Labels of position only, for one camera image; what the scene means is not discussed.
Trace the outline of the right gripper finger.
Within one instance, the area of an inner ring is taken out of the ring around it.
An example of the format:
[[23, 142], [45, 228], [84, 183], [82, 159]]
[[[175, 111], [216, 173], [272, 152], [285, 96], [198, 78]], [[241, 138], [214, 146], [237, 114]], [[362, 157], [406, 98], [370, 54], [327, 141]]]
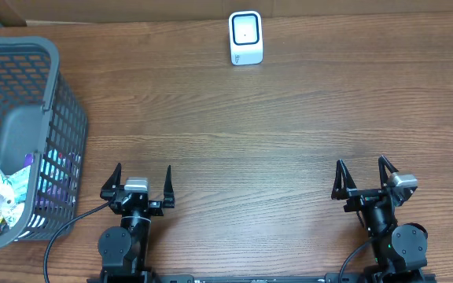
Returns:
[[378, 158], [378, 168], [381, 181], [381, 188], [385, 188], [387, 186], [387, 181], [389, 179], [388, 173], [390, 174], [396, 173], [398, 172], [398, 169], [384, 155], [381, 155]]
[[337, 161], [331, 198], [334, 200], [346, 200], [355, 196], [356, 193], [357, 186], [354, 183], [344, 161], [339, 159]]

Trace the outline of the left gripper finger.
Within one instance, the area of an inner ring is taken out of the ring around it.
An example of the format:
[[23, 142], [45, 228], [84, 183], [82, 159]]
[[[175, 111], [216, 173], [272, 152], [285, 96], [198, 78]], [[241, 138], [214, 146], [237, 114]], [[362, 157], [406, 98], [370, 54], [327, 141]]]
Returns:
[[164, 208], [174, 208], [175, 207], [175, 194], [173, 190], [173, 185], [171, 181], [171, 166], [168, 166], [167, 173], [164, 182]]
[[122, 166], [121, 163], [116, 165], [114, 172], [101, 188], [100, 198], [103, 200], [111, 200], [116, 196], [117, 190], [120, 187]]

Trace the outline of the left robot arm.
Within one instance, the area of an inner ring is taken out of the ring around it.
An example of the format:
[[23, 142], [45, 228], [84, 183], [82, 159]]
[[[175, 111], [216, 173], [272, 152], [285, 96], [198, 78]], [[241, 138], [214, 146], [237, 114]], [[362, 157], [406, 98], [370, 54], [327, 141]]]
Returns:
[[153, 217], [161, 217], [166, 209], [175, 206], [171, 182], [171, 167], [167, 168], [164, 198], [149, 198], [147, 178], [129, 177], [121, 182], [122, 167], [118, 164], [101, 188], [100, 197], [108, 207], [120, 215], [120, 224], [105, 230], [98, 240], [102, 257], [102, 282], [160, 282], [151, 267], [146, 266], [149, 233]]

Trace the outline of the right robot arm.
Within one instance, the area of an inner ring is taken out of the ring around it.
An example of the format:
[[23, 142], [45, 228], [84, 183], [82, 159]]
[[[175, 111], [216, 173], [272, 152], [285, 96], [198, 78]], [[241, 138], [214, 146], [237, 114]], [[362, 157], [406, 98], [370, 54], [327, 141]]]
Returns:
[[[354, 212], [368, 240], [342, 263], [333, 282], [430, 282], [422, 268], [427, 266], [428, 231], [418, 223], [400, 225], [396, 208], [406, 203], [418, 188], [413, 174], [401, 173], [385, 156], [378, 158], [380, 186], [359, 189], [346, 164], [338, 160], [331, 192], [333, 200], [345, 202], [344, 211]], [[375, 264], [359, 274], [347, 275], [352, 259], [372, 247]]]

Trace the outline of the purple pad package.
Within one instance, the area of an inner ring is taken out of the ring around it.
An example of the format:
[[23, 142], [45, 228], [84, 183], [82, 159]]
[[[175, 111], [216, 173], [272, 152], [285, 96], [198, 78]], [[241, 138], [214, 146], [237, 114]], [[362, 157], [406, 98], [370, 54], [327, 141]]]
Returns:
[[77, 187], [73, 178], [78, 177], [79, 167], [76, 164], [80, 163], [82, 157], [76, 153], [69, 153], [66, 156], [56, 149], [51, 149], [46, 154], [46, 157], [51, 159], [52, 162], [56, 162], [58, 167], [46, 160], [41, 161], [40, 172], [47, 174], [55, 183], [39, 177], [40, 191], [50, 197], [56, 197], [60, 201], [68, 203], [68, 189], [76, 189]]

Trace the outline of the mint green snack packet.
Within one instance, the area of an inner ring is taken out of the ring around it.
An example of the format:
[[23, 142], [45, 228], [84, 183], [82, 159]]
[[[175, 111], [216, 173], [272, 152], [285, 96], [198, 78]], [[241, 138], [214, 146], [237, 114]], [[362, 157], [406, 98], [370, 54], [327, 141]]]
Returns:
[[8, 177], [16, 204], [23, 203], [26, 200], [30, 173], [31, 166], [26, 166]]

